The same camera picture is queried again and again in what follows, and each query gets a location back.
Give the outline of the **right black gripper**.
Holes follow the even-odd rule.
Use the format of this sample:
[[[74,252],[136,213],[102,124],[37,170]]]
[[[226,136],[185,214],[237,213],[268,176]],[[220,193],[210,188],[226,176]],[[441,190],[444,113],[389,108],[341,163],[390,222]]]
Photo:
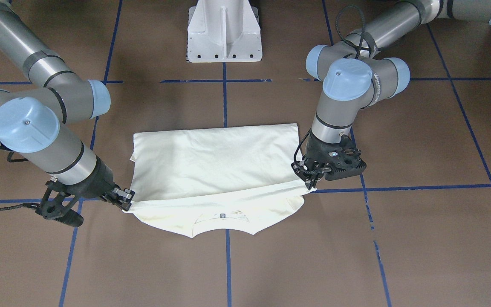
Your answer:
[[[64,185],[66,194],[82,198],[100,198],[110,202],[123,211],[129,211],[135,191],[121,190],[113,179],[113,171],[98,157],[93,172],[83,181],[74,185]]]

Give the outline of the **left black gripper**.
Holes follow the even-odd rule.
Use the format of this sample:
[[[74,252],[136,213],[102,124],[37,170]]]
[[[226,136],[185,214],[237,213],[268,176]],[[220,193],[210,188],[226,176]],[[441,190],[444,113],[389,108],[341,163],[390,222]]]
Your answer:
[[[350,138],[347,134],[341,134],[341,140],[343,138]],[[297,160],[298,150],[300,146],[308,140],[306,144],[306,153],[301,160]],[[331,171],[327,162],[329,156],[327,155],[329,147],[336,143],[323,142],[316,138],[311,130],[302,138],[298,148],[294,154],[294,161],[292,162],[292,169],[296,175],[298,175],[305,182],[306,188],[312,190],[316,187],[316,183],[325,177],[325,174]]]

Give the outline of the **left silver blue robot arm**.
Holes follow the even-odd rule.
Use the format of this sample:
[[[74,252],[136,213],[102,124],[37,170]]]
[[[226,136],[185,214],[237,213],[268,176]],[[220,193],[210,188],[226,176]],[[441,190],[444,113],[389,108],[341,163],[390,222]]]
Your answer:
[[[328,181],[359,176],[366,169],[349,131],[361,109],[401,93],[410,69],[399,58],[375,56],[407,33],[434,19],[480,21],[491,25],[491,0],[399,0],[370,23],[359,12],[361,28],[333,46],[318,45],[306,57],[306,71],[322,82],[312,126],[303,142],[306,152],[292,169],[313,190]]]

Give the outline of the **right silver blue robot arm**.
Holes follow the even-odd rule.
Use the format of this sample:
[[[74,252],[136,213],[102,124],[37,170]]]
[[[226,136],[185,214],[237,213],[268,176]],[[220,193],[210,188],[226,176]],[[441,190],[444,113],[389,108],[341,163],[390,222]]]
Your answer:
[[[96,197],[127,211],[134,192],[119,187],[111,169],[67,126],[109,111],[105,84],[82,80],[6,0],[0,0],[0,50],[35,85],[18,93],[0,89],[0,144],[51,176],[48,194]]]

